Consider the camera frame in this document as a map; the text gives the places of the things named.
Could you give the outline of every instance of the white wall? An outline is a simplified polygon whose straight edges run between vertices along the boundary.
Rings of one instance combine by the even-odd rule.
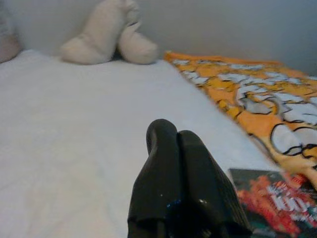
[[[27,48],[78,33],[101,0],[6,0]],[[317,75],[317,0],[137,0],[141,31],[163,50],[279,60]]]

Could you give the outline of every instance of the book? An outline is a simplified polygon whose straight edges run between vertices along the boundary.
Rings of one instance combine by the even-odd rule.
[[[301,175],[230,169],[252,238],[317,238],[317,192]]]

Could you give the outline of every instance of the stuffed animal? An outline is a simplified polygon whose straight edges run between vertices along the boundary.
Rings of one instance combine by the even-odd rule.
[[[112,59],[116,47],[132,63],[150,64],[158,47],[137,32],[139,7],[133,0],[105,0],[91,14],[84,30],[61,47],[64,61],[98,64]]]

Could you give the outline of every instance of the bed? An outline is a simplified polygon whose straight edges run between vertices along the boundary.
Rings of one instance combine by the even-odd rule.
[[[0,237],[126,237],[159,118],[194,131],[227,174],[280,169],[163,60],[79,66],[23,51],[0,64],[0,104]]]

